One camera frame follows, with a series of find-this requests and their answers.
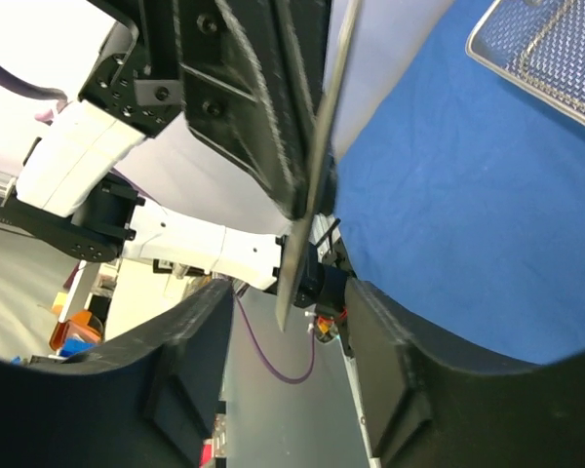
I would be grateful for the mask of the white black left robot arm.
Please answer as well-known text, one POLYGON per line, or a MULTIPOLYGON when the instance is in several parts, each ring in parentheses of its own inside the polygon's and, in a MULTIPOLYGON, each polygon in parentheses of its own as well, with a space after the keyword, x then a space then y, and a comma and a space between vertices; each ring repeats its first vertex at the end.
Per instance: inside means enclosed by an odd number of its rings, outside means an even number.
POLYGON ((333 160, 311 150, 323 94, 328 1, 99 1, 113 18, 76 101, 31 147, 2 209, 76 259, 180 263, 276 292, 292 237, 175 213, 112 170, 176 118, 249 175, 292 221, 329 215, 333 160))

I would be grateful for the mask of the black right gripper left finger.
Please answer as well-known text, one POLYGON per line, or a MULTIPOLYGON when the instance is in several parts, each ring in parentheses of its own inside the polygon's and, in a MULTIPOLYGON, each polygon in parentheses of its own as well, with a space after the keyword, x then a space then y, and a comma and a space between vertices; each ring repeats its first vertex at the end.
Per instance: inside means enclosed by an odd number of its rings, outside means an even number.
POLYGON ((230 339, 213 280, 140 326, 58 363, 0 360, 0 467, 195 467, 230 339))

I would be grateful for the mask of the steel thin tweezers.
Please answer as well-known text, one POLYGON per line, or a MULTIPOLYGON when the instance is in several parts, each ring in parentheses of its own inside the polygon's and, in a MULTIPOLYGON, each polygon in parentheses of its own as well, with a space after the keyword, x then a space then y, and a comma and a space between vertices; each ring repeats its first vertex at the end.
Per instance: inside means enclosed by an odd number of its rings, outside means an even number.
POLYGON ((297 293, 315 215, 320 210, 330 172, 331 140, 336 111, 345 81, 351 47, 357 22, 364 2, 353 0, 347 4, 335 44, 335 56, 330 80, 318 108, 314 134, 308 155, 308 194, 303 218, 293 224, 283 251, 275 316, 280 331, 287 321, 297 293))

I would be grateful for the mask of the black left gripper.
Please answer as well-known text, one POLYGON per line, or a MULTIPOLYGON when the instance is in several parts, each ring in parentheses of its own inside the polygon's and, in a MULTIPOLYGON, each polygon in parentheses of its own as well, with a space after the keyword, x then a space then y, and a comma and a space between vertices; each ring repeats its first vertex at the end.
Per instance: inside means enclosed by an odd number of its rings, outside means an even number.
POLYGON ((106 1, 115 23, 78 98, 156 137, 180 113, 288 219, 305 211, 329 1, 106 1))

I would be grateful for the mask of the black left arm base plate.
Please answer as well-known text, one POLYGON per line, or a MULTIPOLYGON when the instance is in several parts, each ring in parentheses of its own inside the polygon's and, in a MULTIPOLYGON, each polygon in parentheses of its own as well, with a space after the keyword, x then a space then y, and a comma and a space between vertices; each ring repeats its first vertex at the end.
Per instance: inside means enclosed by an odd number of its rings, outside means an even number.
POLYGON ((324 281, 315 308, 314 334, 323 344, 338 339, 344 356, 353 359, 344 293, 346 281, 356 274, 338 234, 339 224, 340 219, 335 218, 317 242, 317 247, 325 247, 326 251, 321 256, 324 281))

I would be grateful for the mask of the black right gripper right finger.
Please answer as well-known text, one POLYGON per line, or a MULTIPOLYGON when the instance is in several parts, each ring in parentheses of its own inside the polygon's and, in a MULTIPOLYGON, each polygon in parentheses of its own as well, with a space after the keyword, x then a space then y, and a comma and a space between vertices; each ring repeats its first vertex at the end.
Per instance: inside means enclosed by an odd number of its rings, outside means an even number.
POLYGON ((345 291, 370 450, 384 467, 585 467, 585 350, 509 358, 368 282, 345 291))

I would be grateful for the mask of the blue surgical drape cloth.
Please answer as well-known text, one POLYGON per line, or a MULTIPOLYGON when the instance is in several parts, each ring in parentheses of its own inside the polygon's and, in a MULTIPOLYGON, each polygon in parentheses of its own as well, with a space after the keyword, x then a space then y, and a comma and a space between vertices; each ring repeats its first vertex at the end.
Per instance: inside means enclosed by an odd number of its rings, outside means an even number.
POLYGON ((585 349, 585 128, 468 58, 457 1, 347 151, 337 214, 357 275, 538 364, 585 349))

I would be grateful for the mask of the steel mesh instrument tray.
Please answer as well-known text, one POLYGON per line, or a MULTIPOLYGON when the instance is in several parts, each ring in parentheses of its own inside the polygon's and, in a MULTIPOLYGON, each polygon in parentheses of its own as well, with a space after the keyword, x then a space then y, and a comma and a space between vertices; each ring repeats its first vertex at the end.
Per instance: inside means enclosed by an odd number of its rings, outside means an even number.
POLYGON ((585 0, 494 1, 466 53, 585 127, 585 0))

